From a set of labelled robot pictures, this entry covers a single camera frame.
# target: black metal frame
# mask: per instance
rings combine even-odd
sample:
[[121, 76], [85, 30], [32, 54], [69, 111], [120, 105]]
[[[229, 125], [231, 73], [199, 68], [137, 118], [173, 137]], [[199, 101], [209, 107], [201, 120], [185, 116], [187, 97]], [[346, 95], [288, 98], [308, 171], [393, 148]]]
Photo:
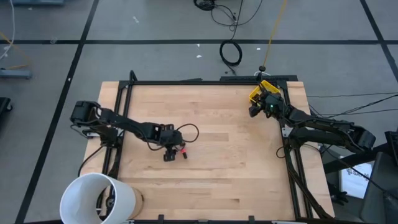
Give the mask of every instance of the black metal frame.
[[[287, 89], [287, 82], [298, 81], [296, 75], [284, 75], [284, 76], [273, 76], [273, 77], [264, 76], [263, 79], [267, 80], [271, 84], [281, 88], [282, 92], [284, 94], [285, 102], [287, 104], [290, 103], [289, 91]], [[221, 77], [220, 81], [203, 81], [203, 80], [198, 80], [198, 79], [184, 80], [184, 81], [137, 81], [137, 78], [135, 77], [134, 72], [130, 72], [130, 80], [119, 81], [118, 93], [116, 95], [116, 103], [115, 103], [115, 107], [114, 107], [115, 112], [118, 112], [120, 109], [120, 103], [121, 103], [121, 97], [123, 94], [123, 90], [125, 88], [127, 88], [123, 116], [127, 116], [127, 112], [128, 112], [128, 108], [129, 108], [128, 105], [130, 103], [133, 85], [258, 85], [258, 81], [256, 81], [256, 78], [254, 76], [250, 76], [250, 77]], [[282, 142], [283, 142], [283, 144], [285, 144], [285, 140], [287, 138], [283, 137], [282, 127], [283, 127], [283, 125], [280, 123]], [[120, 146], [120, 148], [117, 148], [116, 151], [121, 153], [121, 148], [122, 148], [122, 146]], [[104, 165], [103, 165], [103, 174], [108, 174], [110, 177], [117, 179], [118, 178], [118, 169], [114, 170], [115, 172], [108, 173], [108, 166], [109, 166], [110, 158], [111, 158], [111, 150], [112, 149], [106, 150], [106, 154], [105, 154], [105, 158], [104, 158]], [[307, 187], [301, 153], [299, 150], [295, 150], [294, 152], [295, 152], [295, 159], [296, 159], [296, 163], [297, 163], [297, 172], [301, 178], [301, 181], [304, 183], [304, 186]], [[285, 161], [286, 161], [286, 164], [288, 165], [291, 162], [291, 157], [286, 156]], [[117, 164], [118, 162], [120, 162], [120, 156], [118, 156], [118, 153], [116, 153], [114, 167], [116, 164], [116, 167], [119, 168], [119, 164]], [[289, 185], [290, 185], [290, 193], [292, 195], [292, 203], [293, 203], [295, 219], [298, 220], [299, 218], [302, 218], [302, 217], [300, 214], [300, 205], [299, 205], [299, 199], [297, 196], [297, 189], [295, 186], [295, 182], [294, 182], [293, 178], [291, 178], [291, 176], [289, 176]], [[109, 197], [107, 198], [107, 201], [111, 200], [111, 195], [112, 194], [109, 195]], [[97, 201], [97, 208], [101, 207], [102, 198], [103, 197], [101, 195], [99, 200]], [[313, 218], [312, 209], [311, 209], [309, 201], [305, 197], [303, 197], [303, 201], [305, 204], [307, 218]], [[107, 203], [107, 208], [108, 208], [108, 210], [107, 210], [107, 214], [108, 214], [110, 212], [109, 211], [110, 207], [108, 207], [108, 203]], [[135, 220], [135, 223], [151, 223], [154, 221], [156, 221], [156, 223], [158, 223], [158, 220]], [[192, 223], [193, 220], [180, 221], [180, 222], [181, 223], [186, 223], [186, 222]], [[211, 221], [211, 223], [231, 223], [231, 222], [230, 221], [225, 221], [225, 222], [224, 221], [222, 221], [222, 222]], [[234, 223], [247, 223], [247, 221], [234, 222]]]

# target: wooden table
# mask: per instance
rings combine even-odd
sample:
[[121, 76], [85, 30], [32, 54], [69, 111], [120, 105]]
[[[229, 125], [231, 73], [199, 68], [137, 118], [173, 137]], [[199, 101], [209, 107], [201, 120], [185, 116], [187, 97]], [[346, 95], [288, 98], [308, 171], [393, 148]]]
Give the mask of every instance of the wooden table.
[[[287, 84], [291, 103], [309, 113], [303, 83]], [[102, 84], [98, 98], [102, 107], [114, 108], [117, 87], [118, 82]], [[252, 85], [133, 86], [129, 118], [176, 127], [194, 123], [200, 130], [198, 140], [186, 146], [188, 159], [178, 154], [173, 162], [163, 161], [164, 150], [153, 152], [126, 133], [119, 180], [144, 195], [144, 208], [136, 219], [156, 220], [159, 214], [167, 220], [247, 220], [249, 215], [256, 220], [295, 219], [285, 160], [275, 155], [282, 145], [279, 124], [262, 113], [250, 118], [248, 95], [253, 89]], [[196, 133], [192, 127], [181, 132], [185, 139]], [[99, 144], [98, 138], [90, 139], [85, 157]], [[308, 146], [301, 152], [309, 190], [334, 216], [319, 152]], [[82, 174], [101, 172], [103, 159], [104, 151], [88, 161]]]

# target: white paper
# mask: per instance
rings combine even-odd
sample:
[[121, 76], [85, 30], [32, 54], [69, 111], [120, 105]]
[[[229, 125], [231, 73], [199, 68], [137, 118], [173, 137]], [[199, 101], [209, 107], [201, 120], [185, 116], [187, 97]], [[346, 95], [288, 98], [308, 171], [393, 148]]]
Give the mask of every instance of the white paper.
[[[360, 164], [354, 166], [354, 169], [358, 170], [360, 173], [367, 177], [371, 177], [372, 165], [371, 164]], [[343, 169], [340, 171], [340, 190], [342, 192], [347, 192], [347, 195], [361, 198], [365, 196], [366, 188], [368, 187], [369, 181], [363, 178], [353, 169]]]

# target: white bucket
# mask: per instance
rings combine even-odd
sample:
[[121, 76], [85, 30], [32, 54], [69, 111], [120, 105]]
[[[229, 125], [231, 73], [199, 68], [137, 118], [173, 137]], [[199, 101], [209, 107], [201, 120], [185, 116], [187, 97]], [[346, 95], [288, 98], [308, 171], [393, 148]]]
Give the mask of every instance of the white bucket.
[[[96, 201], [102, 190], [112, 185], [115, 201], [111, 213], [102, 221]], [[142, 208], [141, 195], [125, 184], [104, 174], [90, 173], [74, 180], [62, 195], [61, 219], [64, 224], [117, 224], [137, 214]]]

